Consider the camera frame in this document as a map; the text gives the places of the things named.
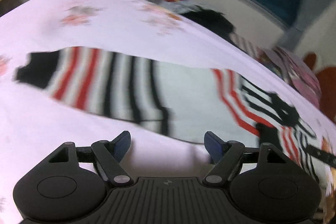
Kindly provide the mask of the red black white striped sweater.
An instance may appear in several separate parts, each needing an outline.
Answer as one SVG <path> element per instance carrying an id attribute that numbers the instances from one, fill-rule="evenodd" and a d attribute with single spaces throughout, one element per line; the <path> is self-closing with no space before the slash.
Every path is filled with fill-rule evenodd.
<path id="1" fill-rule="evenodd" d="M 196 69 L 98 48 L 32 52 L 15 79 L 68 106 L 128 121 L 174 139 L 201 143 L 212 131 L 247 146 L 268 142 L 321 186 L 335 169 L 310 156 L 333 149 L 295 107 L 230 69 Z"/>

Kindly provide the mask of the folded pink grey clothes stack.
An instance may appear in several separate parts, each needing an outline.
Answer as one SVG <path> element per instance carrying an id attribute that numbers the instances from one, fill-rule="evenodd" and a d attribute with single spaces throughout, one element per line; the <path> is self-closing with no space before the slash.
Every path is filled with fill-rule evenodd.
<path id="1" fill-rule="evenodd" d="M 298 56 L 285 48 L 276 47 L 262 49 L 258 61 L 319 109 L 322 96 L 319 81 Z"/>

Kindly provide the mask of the black clothes pile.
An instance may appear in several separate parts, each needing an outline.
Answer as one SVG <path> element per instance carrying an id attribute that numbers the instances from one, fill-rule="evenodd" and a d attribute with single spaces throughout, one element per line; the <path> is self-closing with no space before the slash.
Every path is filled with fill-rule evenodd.
<path id="1" fill-rule="evenodd" d="M 230 38 L 230 34 L 234 32 L 235 27 L 220 12 L 200 9 L 198 11 L 185 12 L 181 16 L 203 26 L 230 44 L 234 44 Z"/>

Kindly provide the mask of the grey white striped cloth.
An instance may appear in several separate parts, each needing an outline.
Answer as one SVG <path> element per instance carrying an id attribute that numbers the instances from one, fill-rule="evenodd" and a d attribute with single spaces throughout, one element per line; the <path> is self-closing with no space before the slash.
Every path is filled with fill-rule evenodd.
<path id="1" fill-rule="evenodd" d="M 252 44 L 249 40 L 243 38 L 236 33 L 231 33 L 230 38 L 234 45 L 238 47 L 241 51 L 246 53 L 248 56 L 252 57 L 253 59 L 257 59 L 259 57 L 259 48 Z"/>

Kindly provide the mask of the red white heart headboard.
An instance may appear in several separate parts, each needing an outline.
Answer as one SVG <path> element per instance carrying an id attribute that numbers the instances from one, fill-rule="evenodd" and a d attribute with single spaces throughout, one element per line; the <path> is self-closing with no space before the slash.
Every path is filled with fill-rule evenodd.
<path id="1" fill-rule="evenodd" d="M 320 71 L 314 73 L 319 81 L 322 92 L 321 99 L 319 101 L 319 109 L 333 123 L 335 123 L 336 111 L 335 73 L 335 65 L 324 67 Z"/>

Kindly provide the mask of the pink floral bed sheet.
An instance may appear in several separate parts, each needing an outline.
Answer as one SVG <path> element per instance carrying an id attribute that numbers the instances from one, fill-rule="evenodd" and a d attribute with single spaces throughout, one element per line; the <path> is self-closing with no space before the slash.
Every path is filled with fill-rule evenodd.
<path id="1" fill-rule="evenodd" d="M 203 26 L 146 0 L 30 0 L 1 17 L 1 223 L 335 223 L 335 179 L 323 187 L 274 144 L 247 146 L 234 174 L 201 143 L 68 106 L 15 79 L 32 52 L 98 48 L 189 68 L 230 69 L 276 92 L 328 139 L 310 156 L 335 169 L 335 125 L 280 77 Z M 129 131 L 109 185 L 91 145 Z"/>

